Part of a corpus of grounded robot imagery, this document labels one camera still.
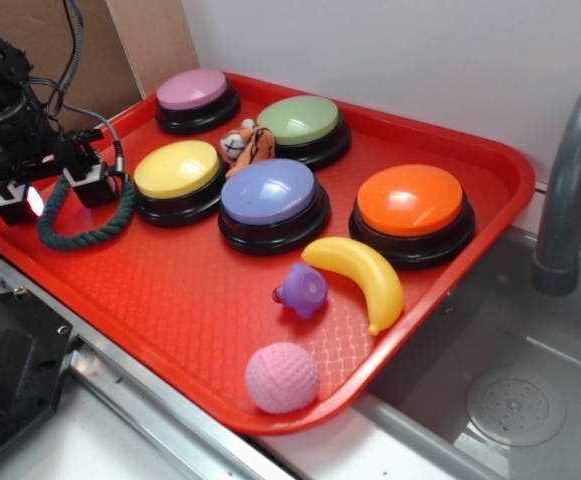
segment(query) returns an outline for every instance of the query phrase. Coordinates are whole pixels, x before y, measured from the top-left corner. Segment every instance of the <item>textured pink ball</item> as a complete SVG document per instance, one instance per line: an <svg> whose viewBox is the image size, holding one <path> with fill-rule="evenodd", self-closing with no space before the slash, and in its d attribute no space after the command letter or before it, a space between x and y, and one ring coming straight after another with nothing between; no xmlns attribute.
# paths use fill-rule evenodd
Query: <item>textured pink ball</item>
<svg viewBox="0 0 581 480"><path fill-rule="evenodd" d="M307 407L317 396L319 381L312 356L289 342L260 348L246 367L248 393L267 413L288 413Z"/></svg>

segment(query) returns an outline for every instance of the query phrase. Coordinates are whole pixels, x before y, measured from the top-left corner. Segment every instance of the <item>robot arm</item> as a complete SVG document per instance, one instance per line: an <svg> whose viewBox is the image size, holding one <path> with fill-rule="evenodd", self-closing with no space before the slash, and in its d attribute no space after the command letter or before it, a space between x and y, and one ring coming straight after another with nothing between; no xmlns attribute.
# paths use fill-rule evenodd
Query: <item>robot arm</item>
<svg viewBox="0 0 581 480"><path fill-rule="evenodd" d="M106 178L105 163L90 145L103 135L96 129L65 134L54 130L45 106L30 86L31 69L25 53L0 37L1 203L16 201L17 192L30 182L64 172L74 184L92 184L89 194L79 197L86 207L113 201L116 184ZM2 217L11 225L31 220Z"/></svg>

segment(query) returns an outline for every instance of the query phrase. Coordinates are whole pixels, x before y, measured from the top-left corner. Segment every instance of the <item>stuffed tiger toy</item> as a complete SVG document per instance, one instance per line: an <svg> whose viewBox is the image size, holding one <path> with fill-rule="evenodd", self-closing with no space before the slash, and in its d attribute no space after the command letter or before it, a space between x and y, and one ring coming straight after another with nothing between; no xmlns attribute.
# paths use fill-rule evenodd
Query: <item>stuffed tiger toy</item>
<svg viewBox="0 0 581 480"><path fill-rule="evenodd" d="M221 137L221 148L232 161L226 174L230 178L252 163L274 158L274 135L248 118Z"/></svg>

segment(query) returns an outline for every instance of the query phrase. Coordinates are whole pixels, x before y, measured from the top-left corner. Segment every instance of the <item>sink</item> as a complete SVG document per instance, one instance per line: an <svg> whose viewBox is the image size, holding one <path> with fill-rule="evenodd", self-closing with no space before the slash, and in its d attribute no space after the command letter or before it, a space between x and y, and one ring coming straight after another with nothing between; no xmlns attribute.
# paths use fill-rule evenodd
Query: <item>sink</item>
<svg viewBox="0 0 581 480"><path fill-rule="evenodd" d="M535 291L535 240L508 229L368 392L504 478L581 478L581 277Z"/></svg>

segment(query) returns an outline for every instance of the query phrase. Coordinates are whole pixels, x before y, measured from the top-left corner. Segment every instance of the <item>black button base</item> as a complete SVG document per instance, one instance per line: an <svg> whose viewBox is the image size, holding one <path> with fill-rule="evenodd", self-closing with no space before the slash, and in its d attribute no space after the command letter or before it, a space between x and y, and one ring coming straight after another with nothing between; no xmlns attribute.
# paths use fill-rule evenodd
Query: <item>black button base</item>
<svg viewBox="0 0 581 480"><path fill-rule="evenodd" d="M161 130L174 135L207 132L233 118L241 107L237 91L226 79L226 91L207 105L188 110L170 110L157 101L155 118Z"/></svg>
<svg viewBox="0 0 581 480"><path fill-rule="evenodd" d="M401 270L432 268L453 260L472 240L476 218L474 209L463 195L459 216L447 227L428 235L396 237L368 226L354 203L348 228L350 235L381 253L390 264Z"/></svg>
<svg viewBox="0 0 581 480"><path fill-rule="evenodd" d="M350 127L339 112L337 126L328 134L299 145L276 145L277 158L298 160L312 170L326 167L343 157L352 142Z"/></svg>
<svg viewBox="0 0 581 480"><path fill-rule="evenodd" d="M151 198L135 185L135 209L139 217L156 227L180 227L199 222L219 207L221 188L226 181L228 164L219 160L219 170L199 190L175 198Z"/></svg>
<svg viewBox="0 0 581 480"><path fill-rule="evenodd" d="M330 220L330 197L315 177L312 202L297 215L269 225L247 225L230 218L219 206L219 230L234 250L254 256L278 255L307 244Z"/></svg>

